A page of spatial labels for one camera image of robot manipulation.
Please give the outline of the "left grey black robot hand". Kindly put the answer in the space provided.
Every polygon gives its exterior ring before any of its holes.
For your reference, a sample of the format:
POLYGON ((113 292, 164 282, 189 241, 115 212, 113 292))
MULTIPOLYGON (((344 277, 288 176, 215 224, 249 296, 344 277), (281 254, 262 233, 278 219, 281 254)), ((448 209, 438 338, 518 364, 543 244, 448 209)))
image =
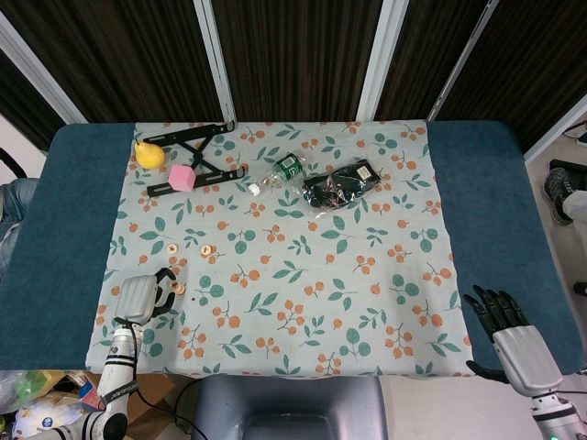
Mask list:
POLYGON ((173 307, 175 292, 170 291, 165 302, 158 305, 163 294, 162 281, 176 281, 176 276, 170 269, 162 268, 154 275, 126 279, 116 306, 116 321, 122 325, 143 326, 152 318, 168 313, 173 307))

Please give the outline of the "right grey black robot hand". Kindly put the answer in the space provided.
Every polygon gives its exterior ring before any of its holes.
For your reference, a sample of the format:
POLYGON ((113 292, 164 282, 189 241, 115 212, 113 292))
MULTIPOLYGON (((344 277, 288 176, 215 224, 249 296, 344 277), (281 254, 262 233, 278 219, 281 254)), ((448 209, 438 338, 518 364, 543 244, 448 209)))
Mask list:
POLYGON ((465 301, 488 336, 501 367, 489 369, 474 360, 466 362, 477 376, 511 386, 518 394, 537 398, 556 392, 562 382, 559 366, 544 338, 514 298, 506 291, 474 285, 465 301))

